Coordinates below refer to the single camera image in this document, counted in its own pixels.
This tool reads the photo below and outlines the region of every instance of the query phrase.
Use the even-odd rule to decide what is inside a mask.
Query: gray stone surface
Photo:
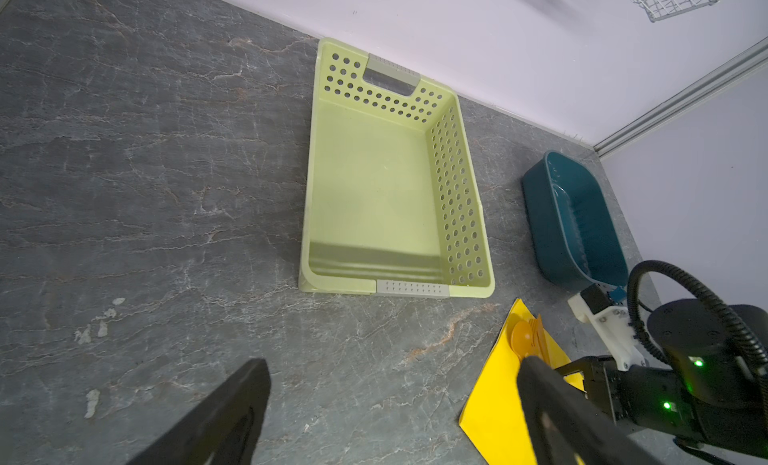
[[[536,268],[520,187],[545,150],[586,164],[633,264],[597,157],[466,100],[495,294],[297,290],[316,45],[217,0],[0,14],[9,463],[124,463],[248,357],[274,381],[255,463],[481,463],[457,417],[515,297],[571,356],[604,352]]]

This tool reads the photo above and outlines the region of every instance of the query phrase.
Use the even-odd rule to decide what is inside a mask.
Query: teal container
[[[603,192],[584,166],[546,152],[522,184],[536,261],[548,280],[570,291],[627,286],[627,261]]]

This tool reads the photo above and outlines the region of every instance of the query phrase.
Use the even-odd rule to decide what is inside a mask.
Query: white wall
[[[225,1],[588,144],[768,36],[768,0],[658,23],[630,0]]]
[[[768,309],[768,66],[603,166],[644,259]],[[690,297],[652,276],[662,303]]]

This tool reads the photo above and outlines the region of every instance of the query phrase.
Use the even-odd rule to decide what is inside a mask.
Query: basket handle
[[[368,55],[368,64],[362,79],[371,85],[379,86],[389,92],[408,97],[413,94],[422,77],[404,66],[373,54]]]

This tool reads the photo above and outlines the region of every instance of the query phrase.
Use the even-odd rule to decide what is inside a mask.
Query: yellow paper
[[[518,394],[520,360],[509,344],[514,325],[531,318],[533,315],[518,298],[458,419],[459,426],[489,465],[536,464]],[[570,363],[568,355],[549,333],[544,331],[544,335],[552,367]],[[579,390],[584,389],[580,374],[573,374],[565,380]]]

